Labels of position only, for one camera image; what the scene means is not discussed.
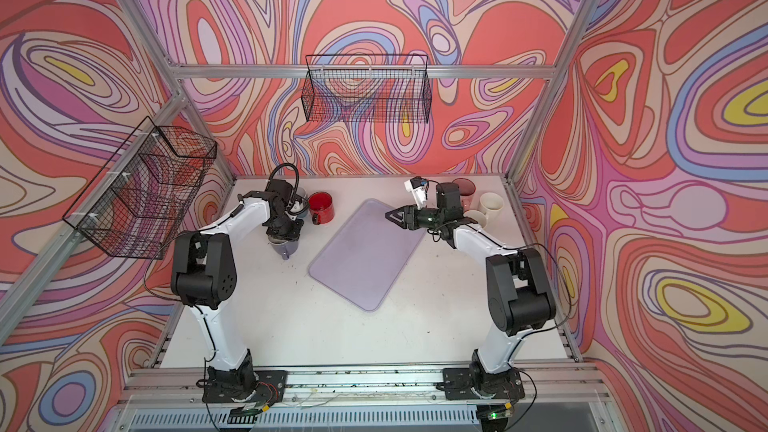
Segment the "light blue mug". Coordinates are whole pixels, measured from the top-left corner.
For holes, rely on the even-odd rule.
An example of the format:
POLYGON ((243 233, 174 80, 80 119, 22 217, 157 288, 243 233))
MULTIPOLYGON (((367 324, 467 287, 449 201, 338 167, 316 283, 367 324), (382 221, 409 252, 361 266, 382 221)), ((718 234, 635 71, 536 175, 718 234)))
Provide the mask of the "light blue mug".
POLYGON ((291 207, 291 215, 296 219, 305 219, 308 213, 308 194, 303 187, 298 187, 296 189, 294 202, 291 207))

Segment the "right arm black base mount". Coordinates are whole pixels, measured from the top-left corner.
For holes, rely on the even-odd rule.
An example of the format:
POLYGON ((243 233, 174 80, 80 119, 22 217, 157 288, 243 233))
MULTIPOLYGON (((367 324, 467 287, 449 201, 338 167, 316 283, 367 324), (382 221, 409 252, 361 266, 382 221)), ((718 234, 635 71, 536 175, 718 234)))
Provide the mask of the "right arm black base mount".
POLYGON ((435 385, 448 400, 501 400, 516 403, 526 396, 523 381, 515 369, 486 373, 472 364, 470 367, 444 368, 442 381, 435 385))

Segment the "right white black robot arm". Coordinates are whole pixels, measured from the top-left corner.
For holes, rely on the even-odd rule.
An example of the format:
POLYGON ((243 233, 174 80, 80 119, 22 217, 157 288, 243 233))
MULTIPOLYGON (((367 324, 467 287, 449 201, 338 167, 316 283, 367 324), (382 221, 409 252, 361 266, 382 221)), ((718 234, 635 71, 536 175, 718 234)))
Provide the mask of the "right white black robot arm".
POLYGON ((525 397, 521 371, 514 360, 526 338, 545 330, 557 305, 544 260, 534 247, 513 248, 486 232, 466 215, 459 187, 435 185, 436 205, 427 205, 432 181, 420 176, 404 183, 412 205, 385 213, 409 231, 426 230, 485 268, 487 303, 493 327, 465 368, 445 368, 436 388, 448 400, 501 400, 515 404, 525 397))

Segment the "light green mug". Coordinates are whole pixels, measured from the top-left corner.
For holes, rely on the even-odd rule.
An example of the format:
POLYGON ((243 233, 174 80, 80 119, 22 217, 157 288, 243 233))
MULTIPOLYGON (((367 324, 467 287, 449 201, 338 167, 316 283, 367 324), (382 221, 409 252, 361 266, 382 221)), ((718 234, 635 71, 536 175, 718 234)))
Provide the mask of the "light green mug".
POLYGON ((481 228, 486 228, 488 225, 487 216, 479 210, 468 210, 465 212, 465 216, 473 220, 481 228))

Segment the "white mug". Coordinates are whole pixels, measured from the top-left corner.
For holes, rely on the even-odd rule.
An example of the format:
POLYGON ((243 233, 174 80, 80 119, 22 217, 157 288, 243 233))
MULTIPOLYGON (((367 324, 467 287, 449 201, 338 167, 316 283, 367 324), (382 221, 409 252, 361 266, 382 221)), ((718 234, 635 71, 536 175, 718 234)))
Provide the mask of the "white mug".
POLYGON ((494 192, 483 193, 478 202, 478 210, 485 216, 488 222, 495 220, 504 209, 504 198, 494 192))

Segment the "pink patterned mug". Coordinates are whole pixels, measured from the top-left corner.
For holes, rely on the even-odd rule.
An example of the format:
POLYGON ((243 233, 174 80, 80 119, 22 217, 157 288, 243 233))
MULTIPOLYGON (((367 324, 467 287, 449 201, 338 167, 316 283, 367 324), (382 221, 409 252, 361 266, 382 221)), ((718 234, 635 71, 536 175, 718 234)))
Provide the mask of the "pink patterned mug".
POLYGON ((458 187, 463 209, 465 211, 470 210, 477 190, 476 184, 472 180, 464 177, 454 179, 453 183, 458 187))

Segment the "purple mug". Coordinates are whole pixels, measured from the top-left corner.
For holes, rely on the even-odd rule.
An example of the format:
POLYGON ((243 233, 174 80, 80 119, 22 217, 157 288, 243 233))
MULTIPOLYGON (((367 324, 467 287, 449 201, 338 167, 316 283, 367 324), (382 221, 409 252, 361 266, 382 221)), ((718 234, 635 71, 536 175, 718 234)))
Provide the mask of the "purple mug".
POLYGON ((297 252, 299 248, 298 241, 269 238, 269 242, 273 251, 276 254, 278 254, 283 260, 289 260, 291 256, 297 252))

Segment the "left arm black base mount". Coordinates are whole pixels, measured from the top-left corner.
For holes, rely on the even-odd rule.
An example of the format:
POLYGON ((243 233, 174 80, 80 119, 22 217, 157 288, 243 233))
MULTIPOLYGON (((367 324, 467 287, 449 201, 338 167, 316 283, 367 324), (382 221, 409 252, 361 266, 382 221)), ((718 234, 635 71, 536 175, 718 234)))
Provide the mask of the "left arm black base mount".
POLYGON ((206 404, 272 405, 283 400, 287 378, 286 370, 224 372, 209 368, 207 377, 198 384, 202 386, 202 401, 206 404))

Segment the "red mug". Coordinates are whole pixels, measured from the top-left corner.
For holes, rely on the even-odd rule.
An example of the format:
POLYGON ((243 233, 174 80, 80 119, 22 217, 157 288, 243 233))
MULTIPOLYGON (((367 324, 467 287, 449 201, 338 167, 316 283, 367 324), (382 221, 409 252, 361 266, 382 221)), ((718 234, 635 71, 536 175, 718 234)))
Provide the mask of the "red mug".
POLYGON ((314 225, 330 223, 335 217, 333 198, 328 192, 315 192, 308 198, 311 221, 314 225))

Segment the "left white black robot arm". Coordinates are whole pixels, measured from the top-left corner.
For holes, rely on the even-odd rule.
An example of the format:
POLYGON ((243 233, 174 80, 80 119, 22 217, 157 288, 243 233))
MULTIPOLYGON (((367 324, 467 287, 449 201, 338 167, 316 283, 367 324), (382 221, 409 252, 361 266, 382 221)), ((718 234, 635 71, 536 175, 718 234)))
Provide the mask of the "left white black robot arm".
POLYGON ((258 400, 266 388, 266 407, 281 399, 277 386, 258 378, 253 359, 237 327, 237 314, 227 304, 238 281, 233 246, 258 227, 285 260, 299 245, 304 220, 293 208, 308 209, 298 194, 298 168, 288 162, 276 166, 262 191, 238 197, 237 206, 218 221, 180 233, 174 241, 171 292, 194 314, 202 329, 210 357, 197 386, 205 404, 245 403, 258 400))

